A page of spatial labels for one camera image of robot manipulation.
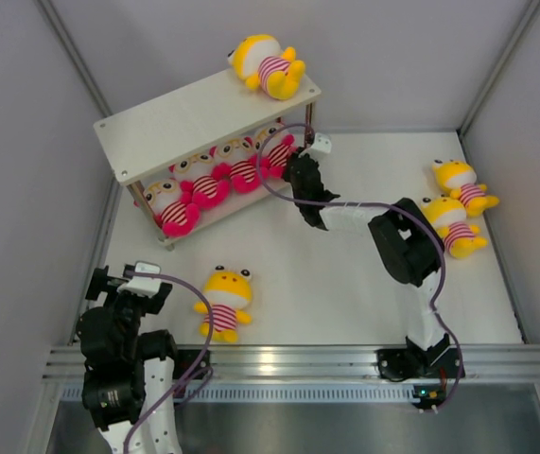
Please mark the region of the pink plush with glasses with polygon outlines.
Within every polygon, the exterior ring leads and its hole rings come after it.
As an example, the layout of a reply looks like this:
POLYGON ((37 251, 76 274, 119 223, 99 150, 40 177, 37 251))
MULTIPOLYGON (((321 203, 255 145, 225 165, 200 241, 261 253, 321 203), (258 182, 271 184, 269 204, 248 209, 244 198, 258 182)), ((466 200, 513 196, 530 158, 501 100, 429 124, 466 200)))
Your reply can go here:
POLYGON ((212 176, 228 180, 237 194, 247 194, 261 185, 253 158, 255 147, 248 136, 236 136, 211 147, 215 165, 212 176))

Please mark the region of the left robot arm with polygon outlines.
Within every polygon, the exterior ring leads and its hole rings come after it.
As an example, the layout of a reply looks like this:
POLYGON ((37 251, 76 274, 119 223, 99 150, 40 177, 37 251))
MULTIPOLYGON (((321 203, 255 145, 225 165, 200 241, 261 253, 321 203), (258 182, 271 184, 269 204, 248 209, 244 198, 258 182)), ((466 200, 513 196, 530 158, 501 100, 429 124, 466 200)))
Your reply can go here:
POLYGON ((84 356, 83 407, 114 453, 143 453, 148 431, 137 422, 149 397, 167 390, 181 356, 165 329, 141 333, 141 321, 164 307, 172 286, 139 276, 94 270, 85 299, 105 300, 79 316, 76 334, 84 356))

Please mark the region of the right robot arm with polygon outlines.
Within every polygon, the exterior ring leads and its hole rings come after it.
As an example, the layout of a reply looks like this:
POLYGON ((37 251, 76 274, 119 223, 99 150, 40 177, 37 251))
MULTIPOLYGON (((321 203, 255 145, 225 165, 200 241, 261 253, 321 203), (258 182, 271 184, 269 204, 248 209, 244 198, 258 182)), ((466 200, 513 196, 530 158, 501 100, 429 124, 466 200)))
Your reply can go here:
POLYGON ((411 292, 404 304, 410 368, 418 375, 440 368, 442 351, 450 345, 437 309, 445 281, 444 244, 417 204, 408 198, 395 204, 340 201, 324 187, 319 163, 307 153, 291 155, 282 178, 310 226, 372 238, 389 276, 411 292))

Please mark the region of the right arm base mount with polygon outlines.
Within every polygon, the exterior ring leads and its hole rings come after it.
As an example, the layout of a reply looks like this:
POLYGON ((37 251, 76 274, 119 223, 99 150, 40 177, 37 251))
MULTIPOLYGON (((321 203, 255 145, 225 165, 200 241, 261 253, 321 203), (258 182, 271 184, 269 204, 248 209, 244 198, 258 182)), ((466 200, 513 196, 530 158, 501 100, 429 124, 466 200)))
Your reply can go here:
POLYGON ((437 379, 435 385, 414 385, 413 406, 420 411, 437 411, 446 403, 449 393, 465 377, 462 353, 444 334, 434 346, 423 350, 406 339, 400 347, 382 348, 376 352, 379 376, 392 383, 412 379, 437 379))

